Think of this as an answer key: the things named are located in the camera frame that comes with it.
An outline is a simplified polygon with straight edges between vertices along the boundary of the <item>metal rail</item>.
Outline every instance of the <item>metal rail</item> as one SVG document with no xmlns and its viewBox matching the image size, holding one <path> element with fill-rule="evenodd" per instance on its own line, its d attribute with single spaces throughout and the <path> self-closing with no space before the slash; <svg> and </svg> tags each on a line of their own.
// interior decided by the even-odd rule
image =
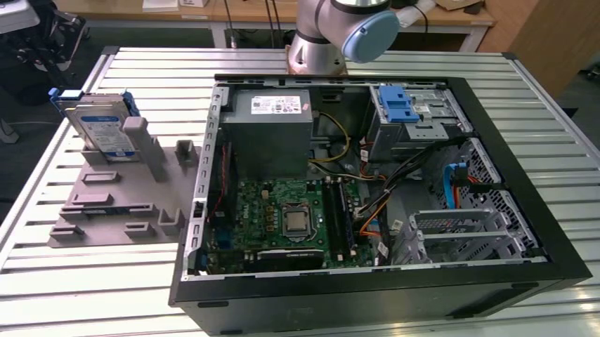
<svg viewBox="0 0 600 337">
<path fill-rule="evenodd" d="M 215 73 L 283 74 L 283 51 L 122 48 L 90 75 L 98 93 L 127 88 L 163 145 L 203 141 Z M 500 54 L 386 53 L 350 74 L 465 77 L 595 275 L 577 287 L 536 296 L 485 319 L 410 322 L 286 336 L 524 336 L 600 334 L 600 162 L 523 66 Z M 198 336 L 167 306 L 175 244 L 74 249 L 45 247 L 57 210 L 83 164 L 83 141 L 63 124 L 0 227 L 3 336 Z"/>
</svg>

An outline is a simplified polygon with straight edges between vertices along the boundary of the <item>ram slot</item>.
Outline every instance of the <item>ram slot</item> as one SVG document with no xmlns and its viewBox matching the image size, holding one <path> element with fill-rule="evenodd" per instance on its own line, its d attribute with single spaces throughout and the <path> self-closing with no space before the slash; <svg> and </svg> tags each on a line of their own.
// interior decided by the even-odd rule
<svg viewBox="0 0 600 337">
<path fill-rule="evenodd" d="M 322 201 L 331 259 L 342 261 L 353 248 L 351 219 L 341 182 L 323 180 Z"/>
</svg>

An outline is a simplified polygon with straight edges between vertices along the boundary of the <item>black cable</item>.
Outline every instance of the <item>black cable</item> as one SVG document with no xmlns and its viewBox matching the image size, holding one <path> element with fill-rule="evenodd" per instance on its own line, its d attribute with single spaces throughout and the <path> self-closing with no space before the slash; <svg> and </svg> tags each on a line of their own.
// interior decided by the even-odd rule
<svg viewBox="0 0 600 337">
<path fill-rule="evenodd" d="M 382 255 L 378 265 L 392 265 L 392 235 L 390 227 L 388 226 L 388 215 L 384 212 L 385 209 L 377 215 L 378 221 L 378 234 L 382 238 L 382 243 L 388 247 L 388 256 Z"/>
<path fill-rule="evenodd" d="M 425 18 L 425 35 L 422 36 L 422 42 L 425 42 L 426 36 L 428 36 L 428 32 L 429 32 L 429 19 L 428 19 L 428 15 L 425 15 L 425 12 L 421 11 L 421 8 L 418 8 L 416 5 L 413 5 L 413 7 L 418 10 L 418 12 L 421 12 L 422 17 Z"/>
<path fill-rule="evenodd" d="M 275 0 L 271 0 L 273 2 L 273 9 L 275 12 L 275 20 L 278 21 L 278 36 L 279 36 L 279 42 L 281 42 L 281 47 L 285 47 L 285 42 L 283 42 L 283 33 L 281 32 L 281 23 L 279 23 L 279 13 L 278 13 L 278 5 L 275 4 Z"/>
<path fill-rule="evenodd" d="M 381 205 L 385 201 L 385 198 L 392 193 L 392 190 L 397 187 L 397 181 L 400 179 L 404 179 L 412 172 L 420 169 L 421 165 L 425 163 L 425 161 L 429 159 L 429 156 L 440 150 L 441 148 L 452 145 L 462 144 L 466 140 L 466 136 L 456 137 L 449 140 L 445 140 L 442 142 L 436 142 L 430 144 L 425 149 L 418 151 L 409 159 L 406 159 L 402 164 L 396 168 L 394 172 L 388 177 L 385 183 L 384 183 L 384 190 L 382 193 L 377 196 L 377 198 L 373 199 L 372 202 L 368 203 L 361 208 L 361 213 L 370 209 L 376 204 Z"/>
<path fill-rule="evenodd" d="M 0 129 L 1 129 L 1 132 L 4 133 L 5 136 L 9 136 L 9 135 L 12 135 L 15 133 L 15 130 L 11 133 L 7 133 L 7 131 L 4 129 L 4 123 L 1 121 L 1 119 L 0 119 Z"/>
<path fill-rule="evenodd" d="M 331 153 L 331 146 L 327 147 L 327 157 L 333 158 L 334 155 Z M 339 163 L 339 159 L 335 159 L 334 161 L 331 161 L 333 164 L 335 164 L 335 166 L 341 169 L 342 172 L 346 173 L 346 169 L 343 168 L 343 165 Z"/>
<path fill-rule="evenodd" d="M 335 124 L 335 120 L 331 118 L 331 116 L 329 116 L 329 114 L 321 114 L 319 116 L 325 116 L 327 119 L 329 119 L 329 121 L 335 125 L 335 126 L 338 126 L 337 124 Z M 331 156 L 331 154 L 330 154 L 330 148 L 327 149 L 327 155 L 329 155 L 329 157 L 330 158 L 333 158 L 334 156 Z M 335 159 L 334 160 L 334 162 L 337 162 L 338 160 L 342 160 L 346 156 L 347 156 L 347 153 L 349 153 L 349 151 L 346 151 L 346 153 L 345 153 L 345 155 L 342 156 L 342 157 L 339 157 L 338 159 Z"/>
<path fill-rule="evenodd" d="M 319 163 L 310 163 L 311 165 L 314 165 L 314 166 L 317 166 L 319 169 L 322 169 L 325 172 L 327 172 L 330 175 L 333 175 L 333 176 L 337 176 L 339 173 L 335 173 L 334 171 L 331 171 L 331 170 L 327 170 L 326 168 L 325 168 L 325 166 L 323 165 L 321 165 Z"/>
<path fill-rule="evenodd" d="M 229 3 L 227 0 L 225 0 L 225 10 L 227 11 L 227 19 L 229 19 L 229 29 L 231 31 L 231 48 L 237 48 L 235 43 L 235 29 L 234 29 L 234 23 L 231 22 L 231 14 L 229 12 Z"/>
<path fill-rule="evenodd" d="M 253 34 L 255 32 L 245 32 L 245 31 L 246 31 L 246 29 L 235 30 L 237 35 L 239 36 L 239 40 L 249 41 L 254 45 L 254 48 L 261 48 L 261 46 L 269 42 L 269 37 L 266 39 L 261 39 L 257 41 L 255 39 L 253 39 L 251 37 L 247 36 L 247 34 Z"/>
<path fill-rule="evenodd" d="M 269 8 L 269 0 L 265 0 L 266 5 L 266 14 L 269 16 L 269 24 L 271 25 L 271 48 L 275 49 L 275 36 L 274 36 L 274 29 L 273 29 L 273 20 L 271 20 L 271 9 Z"/>
</svg>

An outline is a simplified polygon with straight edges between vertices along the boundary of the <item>yellow wire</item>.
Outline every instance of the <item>yellow wire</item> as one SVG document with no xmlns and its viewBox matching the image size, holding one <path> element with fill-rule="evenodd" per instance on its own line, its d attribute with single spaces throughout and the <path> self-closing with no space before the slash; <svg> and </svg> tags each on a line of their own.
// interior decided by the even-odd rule
<svg viewBox="0 0 600 337">
<path fill-rule="evenodd" d="M 346 137 L 346 146 L 345 146 L 345 148 L 343 148 L 342 153 L 338 154 L 335 157 L 331 157 L 331 158 L 321 158 L 321 159 L 309 159 L 309 161 L 313 162 L 313 163 L 326 163 L 326 162 L 338 160 L 339 158 L 342 158 L 342 157 L 346 155 L 347 150 L 350 149 L 350 137 L 347 136 L 346 129 L 343 128 L 343 126 L 339 124 L 339 122 L 335 120 L 335 118 L 334 118 L 330 114 L 326 114 L 325 112 L 319 112 L 319 114 L 323 114 L 325 116 L 327 116 L 329 119 L 334 122 L 334 124 L 335 124 L 335 125 L 338 126 L 338 128 L 341 129 L 341 132 L 343 132 L 343 136 Z"/>
</svg>

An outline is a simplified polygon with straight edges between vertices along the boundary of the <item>paper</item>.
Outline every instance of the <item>paper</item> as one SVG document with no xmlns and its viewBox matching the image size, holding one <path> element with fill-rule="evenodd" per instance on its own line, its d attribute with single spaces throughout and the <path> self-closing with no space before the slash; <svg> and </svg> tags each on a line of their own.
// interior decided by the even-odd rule
<svg viewBox="0 0 600 337">
<path fill-rule="evenodd" d="M 364 162 L 369 162 L 369 151 L 361 150 L 359 151 L 359 160 Z"/>
<path fill-rule="evenodd" d="M 204 7 L 208 3 L 208 0 L 179 0 L 179 4 L 182 6 L 190 7 Z"/>
<path fill-rule="evenodd" d="M 143 0 L 143 12 L 175 12 L 179 11 L 178 0 Z"/>
<path fill-rule="evenodd" d="M 377 250 L 384 255 L 384 257 L 388 258 L 388 254 L 389 254 L 390 250 L 388 249 L 388 247 L 384 245 L 384 242 L 381 242 L 381 241 L 378 242 Z"/>
<path fill-rule="evenodd" d="M 131 157 L 135 148 L 122 131 L 122 121 L 116 116 L 82 116 L 82 128 L 92 138 L 99 150 L 111 157 Z"/>
<path fill-rule="evenodd" d="M 436 3 L 448 11 L 452 11 L 454 9 L 468 7 L 480 1 L 481 0 L 436 0 Z"/>
</svg>

